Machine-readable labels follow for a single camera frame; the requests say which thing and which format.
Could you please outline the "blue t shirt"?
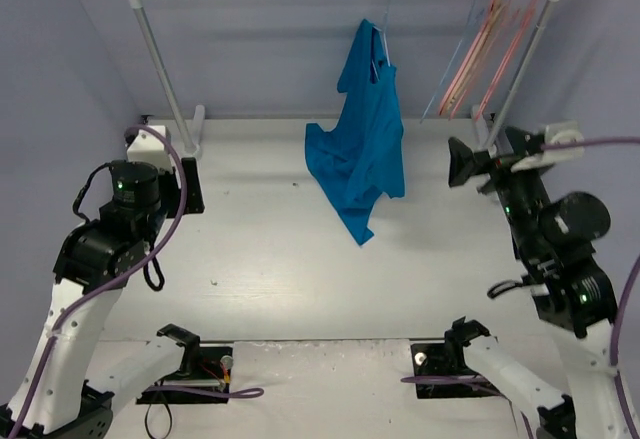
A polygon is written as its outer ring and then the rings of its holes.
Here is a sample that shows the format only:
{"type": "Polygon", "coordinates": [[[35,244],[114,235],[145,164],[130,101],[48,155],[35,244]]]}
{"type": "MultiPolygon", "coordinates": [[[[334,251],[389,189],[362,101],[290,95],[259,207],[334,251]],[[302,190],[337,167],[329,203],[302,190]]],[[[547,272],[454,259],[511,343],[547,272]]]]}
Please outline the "blue t shirt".
{"type": "Polygon", "coordinates": [[[405,196],[404,126],[396,67],[388,61],[382,31],[358,26],[336,85],[344,104],[335,127],[306,125],[307,168],[346,229],[362,246],[373,238],[369,219],[377,200],[405,196]]]}

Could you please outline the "light blue wire hanger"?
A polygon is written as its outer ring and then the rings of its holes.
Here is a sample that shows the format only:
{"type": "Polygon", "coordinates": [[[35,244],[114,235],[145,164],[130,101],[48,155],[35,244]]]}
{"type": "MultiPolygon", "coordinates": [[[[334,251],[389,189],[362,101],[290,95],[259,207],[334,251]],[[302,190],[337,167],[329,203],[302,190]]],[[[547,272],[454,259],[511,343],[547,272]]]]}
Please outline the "light blue wire hanger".
{"type": "Polygon", "coordinates": [[[385,10],[382,19],[382,26],[374,26],[372,28],[372,37],[371,37],[371,70],[373,72],[373,83],[376,84],[380,81],[380,70],[383,64],[386,64],[388,67],[391,66],[391,60],[389,55],[389,47],[388,47],[388,39],[387,39],[387,31],[389,26],[389,15],[390,15],[390,7],[391,0],[386,0],[385,10]],[[382,58],[378,58],[375,53],[377,52],[376,47],[379,47],[382,52],[382,58]]]}

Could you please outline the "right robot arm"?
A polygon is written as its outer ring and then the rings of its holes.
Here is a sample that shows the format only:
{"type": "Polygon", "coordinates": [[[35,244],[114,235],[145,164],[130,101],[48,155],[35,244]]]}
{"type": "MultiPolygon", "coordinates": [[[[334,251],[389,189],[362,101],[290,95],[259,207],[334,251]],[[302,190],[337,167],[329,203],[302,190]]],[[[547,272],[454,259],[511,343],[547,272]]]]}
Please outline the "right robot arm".
{"type": "Polygon", "coordinates": [[[482,194],[495,194],[509,225],[515,258],[539,320],[561,357],[569,388],[560,391],[510,357],[475,320],[456,320],[444,335],[442,357],[455,370],[488,380],[525,416],[540,438],[635,438],[639,418],[619,363],[627,295],[616,295],[597,264],[593,244],[610,229],[602,201],[586,192],[551,200],[542,176],[581,156],[589,141],[568,127],[532,133],[506,129],[511,150],[492,156],[450,138],[448,183],[482,176],[482,194]]]}

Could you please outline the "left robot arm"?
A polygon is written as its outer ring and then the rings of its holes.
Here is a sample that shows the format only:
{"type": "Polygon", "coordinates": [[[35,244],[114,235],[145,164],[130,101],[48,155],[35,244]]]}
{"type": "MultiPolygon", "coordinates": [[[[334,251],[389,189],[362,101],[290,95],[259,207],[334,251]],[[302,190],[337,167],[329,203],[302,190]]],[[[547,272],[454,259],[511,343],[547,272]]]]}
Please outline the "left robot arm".
{"type": "Polygon", "coordinates": [[[157,381],[191,377],[200,339],[173,324],[111,372],[90,377],[89,363],[106,319],[129,278],[161,271],[157,255],[187,214],[204,201],[197,162],[178,167],[116,160],[97,168],[111,176],[112,198],[64,240],[56,259],[51,303],[22,384],[1,407],[4,438],[102,438],[114,417],[157,381]]]}

